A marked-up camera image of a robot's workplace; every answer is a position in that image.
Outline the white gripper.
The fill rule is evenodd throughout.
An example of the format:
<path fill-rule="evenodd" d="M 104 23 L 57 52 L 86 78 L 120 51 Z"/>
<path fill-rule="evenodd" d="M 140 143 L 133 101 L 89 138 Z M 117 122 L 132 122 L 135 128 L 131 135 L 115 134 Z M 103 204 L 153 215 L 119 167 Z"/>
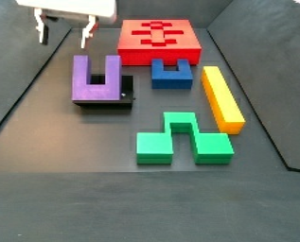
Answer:
<path fill-rule="evenodd" d="M 113 24 L 117 20 L 116 0 L 16 0 L 20 6 L 36 8 L 36 21 L 38 40 L 44 45 L 49 44 L 49 27 L 46 15 L 42 9 L 70 12 L 89 16 L 89 23 L 82 30 L 81 48 L 86 47 L 86 41 L 93 37 L 98 28 L 98 18 L 103 23 Z"/>

